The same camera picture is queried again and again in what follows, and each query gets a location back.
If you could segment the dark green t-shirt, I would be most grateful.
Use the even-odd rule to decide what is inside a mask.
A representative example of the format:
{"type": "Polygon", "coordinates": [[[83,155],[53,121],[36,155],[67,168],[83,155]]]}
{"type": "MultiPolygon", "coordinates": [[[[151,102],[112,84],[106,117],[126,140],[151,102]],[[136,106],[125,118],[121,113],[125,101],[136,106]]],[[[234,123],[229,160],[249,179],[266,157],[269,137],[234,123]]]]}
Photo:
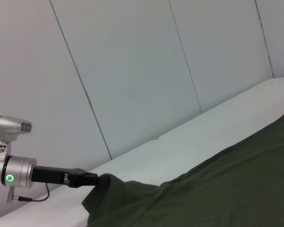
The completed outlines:
{"type": "Polygon", "coordinates": [[[284,227],[284,114],[159,186],[101,175],[87,227],[284,227]]]}

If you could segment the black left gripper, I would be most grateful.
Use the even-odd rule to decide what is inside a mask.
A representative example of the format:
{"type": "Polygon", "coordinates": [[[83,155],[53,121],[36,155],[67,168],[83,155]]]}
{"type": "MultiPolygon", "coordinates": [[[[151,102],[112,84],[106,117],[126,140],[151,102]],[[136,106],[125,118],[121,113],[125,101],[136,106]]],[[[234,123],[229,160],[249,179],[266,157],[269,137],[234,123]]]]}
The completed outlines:
{"type": "Polygon", "coordinates": [[[71,188],[79,188],[81,186],[109,185],[110,176],[94,173],[85,175],[85,170],[82,169],[37,166],[32,171],[32,182],[61,184],[71,188]]]}

